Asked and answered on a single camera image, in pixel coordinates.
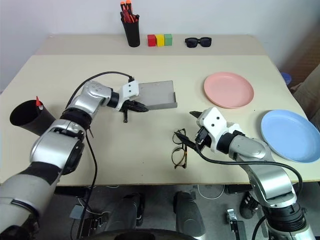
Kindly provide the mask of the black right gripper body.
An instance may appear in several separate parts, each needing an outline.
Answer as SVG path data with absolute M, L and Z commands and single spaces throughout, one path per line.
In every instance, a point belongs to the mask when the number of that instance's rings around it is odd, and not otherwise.
M 212 139 L 209 136 L 209 131 L 202 126 L 196 134 L 195 145 L 202 151 L 205 147 L 210 148 Z

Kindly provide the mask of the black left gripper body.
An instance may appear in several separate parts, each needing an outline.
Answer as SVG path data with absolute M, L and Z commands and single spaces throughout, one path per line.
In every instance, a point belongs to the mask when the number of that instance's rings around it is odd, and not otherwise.
M 126 113 L 128 111 L 132 111 L 133 109 L 134 109 L 134 101 L 126 100 L 123 102 L 119 111 L 122 113 Z

